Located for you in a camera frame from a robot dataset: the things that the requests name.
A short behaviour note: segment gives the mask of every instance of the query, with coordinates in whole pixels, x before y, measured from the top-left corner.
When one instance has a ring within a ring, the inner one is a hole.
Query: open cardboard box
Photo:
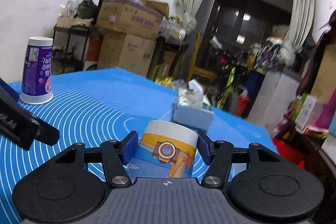
[[[169,5],[160,1],[141,1],[142,5],[130,0],[104,0],[96,25],[155,40]]]

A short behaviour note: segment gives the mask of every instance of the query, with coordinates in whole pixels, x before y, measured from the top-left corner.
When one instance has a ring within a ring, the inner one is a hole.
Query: purple paper cup
[[[51,92],[52,53],[52,38],[29,37],[20,95],[24,103],[41,105],[53,98]]]

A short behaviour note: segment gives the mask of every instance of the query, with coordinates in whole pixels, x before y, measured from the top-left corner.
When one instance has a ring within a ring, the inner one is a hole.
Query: crosshair logo
[[[173,183],[172,183],[171,181],[169,181],[169,180],[166,180],[163,184],[166,185],[166,186],[170,186],[170,185],[172,185]]]

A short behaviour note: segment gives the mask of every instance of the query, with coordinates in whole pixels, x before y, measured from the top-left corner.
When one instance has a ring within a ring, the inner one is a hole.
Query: cardboard box flap
[[[145,4],[145,7],[154,8],[154,9],[158,10],[159,12],[161,12],[162,14],[165,14],[166,10],[168,8],[168,3],[167,2],[148,0]]]

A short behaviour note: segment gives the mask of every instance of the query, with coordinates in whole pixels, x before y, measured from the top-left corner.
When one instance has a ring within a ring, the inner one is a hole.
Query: wooden chair
[[[190,70],[189,70],[189,73],[188,73],[187,82],[189,82],[192,79],[193,75],[198,75],[198,76],[207,78],[211,82],[214,81],[214,79],[217,78],[217,75],[215,73],[213,73],[212,71],[207,71],[207,70],[204,70],[202,68],[199,68],[199,67],[195,66],[201,39],[202,39],[202,35],[201,35],[201,33],[198,33],[197,38],[196,38],[196,42],[195,42],[195,49],[194,49],[194,53],[193,53],[193,58],[192,58],[192,62],[191,62],[191,65],[190,65]]]

